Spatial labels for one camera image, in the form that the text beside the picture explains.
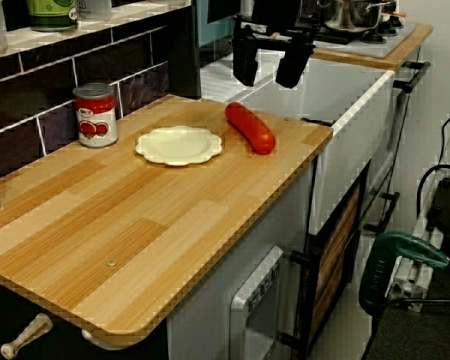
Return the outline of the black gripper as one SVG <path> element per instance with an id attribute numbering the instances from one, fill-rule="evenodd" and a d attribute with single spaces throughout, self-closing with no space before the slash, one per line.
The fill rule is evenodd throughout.
<path id="1" fill-rule="evenodd" d="M 233 75 L 243 85 L 255 83 L 257 48 L 289 48 L 280 60 L 276 83 L 296 87 L 311 56 L 317 20 L 299 22 L 300 1 L 242 1 L 232 33 Z"/>

